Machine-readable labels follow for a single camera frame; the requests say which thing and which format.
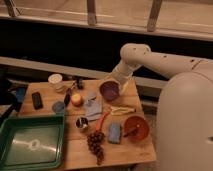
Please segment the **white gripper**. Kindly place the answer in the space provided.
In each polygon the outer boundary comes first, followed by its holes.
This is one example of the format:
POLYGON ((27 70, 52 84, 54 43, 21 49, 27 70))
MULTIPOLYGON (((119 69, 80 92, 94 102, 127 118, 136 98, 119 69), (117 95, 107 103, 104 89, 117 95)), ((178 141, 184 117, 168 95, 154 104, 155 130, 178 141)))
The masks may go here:
POLYGON ((128 85, 129 78, 128 77, 115 77, 114 80, 119 84, 119 93, 123 94, 128 85))

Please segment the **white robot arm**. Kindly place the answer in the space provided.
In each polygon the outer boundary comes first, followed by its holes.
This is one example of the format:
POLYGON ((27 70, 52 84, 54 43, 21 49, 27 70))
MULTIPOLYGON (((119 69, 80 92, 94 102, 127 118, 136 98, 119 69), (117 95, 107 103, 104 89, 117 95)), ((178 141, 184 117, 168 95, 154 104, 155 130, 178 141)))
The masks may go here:
POLYGON ((109 76, 124 90, 142 66, 168 79, 162 91, 170 95, 213 93, 213 59, 153 52, 146 44, 124 44, 109 76))

